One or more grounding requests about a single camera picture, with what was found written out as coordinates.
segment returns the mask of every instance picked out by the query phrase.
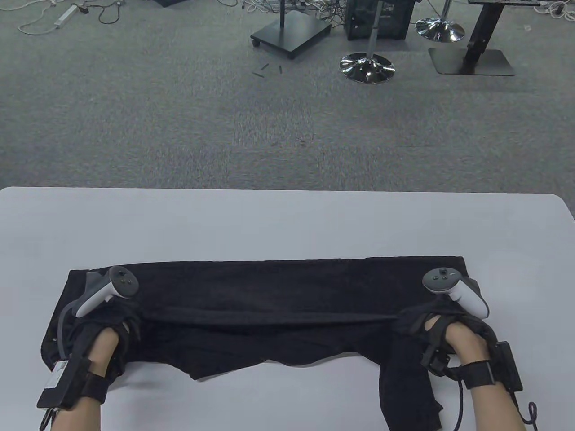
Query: power strip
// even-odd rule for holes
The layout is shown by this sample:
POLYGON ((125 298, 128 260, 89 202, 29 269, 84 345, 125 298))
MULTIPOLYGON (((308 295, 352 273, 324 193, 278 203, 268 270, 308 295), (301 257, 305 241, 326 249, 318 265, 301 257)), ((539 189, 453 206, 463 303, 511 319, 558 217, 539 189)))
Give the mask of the power strip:
POLYGON ((58 18, 54 23, 56 28, 62 28, 64 24, 68 22, 72 17, 72 15, 74 15, 77 11, 78 11, 77 5, 70 6, 70 8, 66 12, 64 12, 64 14, 60 18, 58 18))

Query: black computer case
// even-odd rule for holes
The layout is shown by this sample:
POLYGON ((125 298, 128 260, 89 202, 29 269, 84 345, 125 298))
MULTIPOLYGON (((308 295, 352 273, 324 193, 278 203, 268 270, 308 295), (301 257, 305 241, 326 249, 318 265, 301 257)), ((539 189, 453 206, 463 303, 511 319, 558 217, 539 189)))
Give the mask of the black computer case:
MULTIPOLYGON (((347 0, 344 28, 348 40, 370 36, 377 1, 347 0)), ((415 2, 416 0, 385 0, 379 18, 378 39, 405 39, 415 2)))

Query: black cloth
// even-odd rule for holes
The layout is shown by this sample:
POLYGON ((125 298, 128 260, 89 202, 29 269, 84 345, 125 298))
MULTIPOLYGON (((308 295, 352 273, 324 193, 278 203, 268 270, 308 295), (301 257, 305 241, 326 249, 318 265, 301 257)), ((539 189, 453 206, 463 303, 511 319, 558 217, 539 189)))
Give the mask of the black cloth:
MULTIPOLYGON (((126 362, 169 364, 199 379, 265 360, 304 365, 356 352, 380 365, 391 431, 441 428, 442 407, 420 364, 424 345, 393 324, 405 309, 435 299, 421 282, 427 271, 450 267, 467 276, 462 257, 124 266, 140 283, 132 301, 141 316, 141 341, 126 362)), ((70 271, 56 305, 41 346, 48 367, 58 359, 58 315, 83 293, 86 272, 70 271)))
POLYGON ((154 1, 157 4, 159 4, 161 7, 169 7, 169 6, 173 6, 173 5, 176 5, 178 3, 184 2, 186 0, 154 0, 154 1))

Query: vr controller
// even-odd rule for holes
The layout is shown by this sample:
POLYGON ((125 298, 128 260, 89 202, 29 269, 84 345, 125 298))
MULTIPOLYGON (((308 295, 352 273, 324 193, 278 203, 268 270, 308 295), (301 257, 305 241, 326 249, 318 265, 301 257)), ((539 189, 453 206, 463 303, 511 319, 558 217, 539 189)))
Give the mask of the vr controller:
POLYGON ((436 295, 449 295, 469 314, 478 319, 489 317, 489 306, 481 296, 479 284, 453 268, 437 268, 423 276, 423 286, 436 295))
POLYGON ((102 302, 113 297, 131 298, 138 289, 138 280, 124 267, 114 266, 103 276, 96 271, 88 272, 84 294, 74 302, 72 314, 76 318, 84 317, 102 302))

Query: stool pole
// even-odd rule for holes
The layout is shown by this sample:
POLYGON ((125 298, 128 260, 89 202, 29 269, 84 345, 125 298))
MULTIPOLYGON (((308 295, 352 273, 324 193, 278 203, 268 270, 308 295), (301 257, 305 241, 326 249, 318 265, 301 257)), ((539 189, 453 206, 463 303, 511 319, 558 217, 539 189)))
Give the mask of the stool pole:
POLYGON ((373 57, 373 52, 375 51, 375 42, 377 41, 377 33, 380 27, 380 16, 381 9, 384 6, 383 0, 377 2, 377 8, 375 10, 375 20, 373 21, 373 26, 371 26, 371 34, 369 35, 369 42, 367 43, 367 53, 366 57, 368 59, 373 57))
POLYGON ((449 12, 449 8, 451 7, 451 2, 453 0, 446 0, 445 3, 443 4, 443 10, 441 11, 441 20, 445 21, 447 20, 447 13, 449 12))

